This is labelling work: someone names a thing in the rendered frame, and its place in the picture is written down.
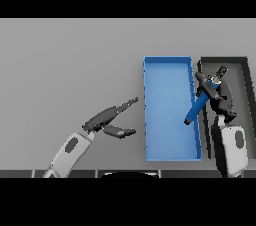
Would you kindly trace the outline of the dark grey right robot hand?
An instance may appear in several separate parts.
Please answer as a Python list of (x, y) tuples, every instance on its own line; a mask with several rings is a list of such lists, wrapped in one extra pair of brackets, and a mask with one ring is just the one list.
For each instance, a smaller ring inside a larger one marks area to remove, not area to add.
[(197, 97), (199, 104), (203, 107), (207, 101), (210, 101), (211, 109), (220, 116), (224, 117), (225, 123), (230, 123), (237, 116), (233, 110), (233, 98), (229, 85), (223, 79), (227, 69), (219, 70), (213, 76), (204, 76), (197, 72), (196, 79), (199, 82)]

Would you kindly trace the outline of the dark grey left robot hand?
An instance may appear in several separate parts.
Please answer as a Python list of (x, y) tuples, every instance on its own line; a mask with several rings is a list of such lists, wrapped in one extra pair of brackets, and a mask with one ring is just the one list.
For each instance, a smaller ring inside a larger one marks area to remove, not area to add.
[(132, 98), (120, 106), (109, 107), (97, 115), (92, 117), (83, 124), (82, 129), (89, 134), (90, 132), (99, 132), (102, 130), (106, 135), (115, 138), (125, 138), (136, 133), (135, 129), (124, 129), (111, 125), (111, 122), (122, 112), (128, 109), (132, 104), (136, 103), (138, 98)]

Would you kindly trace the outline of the blue pipe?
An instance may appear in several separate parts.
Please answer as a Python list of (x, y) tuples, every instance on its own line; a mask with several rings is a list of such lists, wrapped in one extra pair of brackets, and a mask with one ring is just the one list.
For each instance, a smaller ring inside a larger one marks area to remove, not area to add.
[(207, 78), (199, 72), (195, 73), (195, 77), (199, 81), (199, 87), (201, 88), (202, 92), (197, 100), (193, 103), (191, 109), (185, 117), (184, 123), (186, 125), (189, 125), (196, 119), (208, 100), (223, 100), (223, 98), (218, 94), (217, 88), (221, 84), (222, 77), (227, 70), (227, 67), (221, 66), (217, 73), (210, 78)]

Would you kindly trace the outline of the dark grey bin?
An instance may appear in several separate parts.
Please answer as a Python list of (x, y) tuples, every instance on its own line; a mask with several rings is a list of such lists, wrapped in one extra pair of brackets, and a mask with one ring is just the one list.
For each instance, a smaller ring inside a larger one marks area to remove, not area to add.
[(247, 154), (256, 159), (256, 100), (247, 57), (201, 57), (197, 71), (205, 76), (214, 75), (221, 66), (228, 68), (223, 79), (231, 89), (232, 110), (237, 113), (233, 125), (245, 130)]

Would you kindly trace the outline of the blue bin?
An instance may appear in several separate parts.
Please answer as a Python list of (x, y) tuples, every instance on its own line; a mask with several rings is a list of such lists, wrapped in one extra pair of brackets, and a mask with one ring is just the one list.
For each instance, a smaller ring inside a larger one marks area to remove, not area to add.
[(184, 123), (196, 100), (192, 58), (145, 56), (143, 68), (146, 160), (200, 161), (198, 119)]

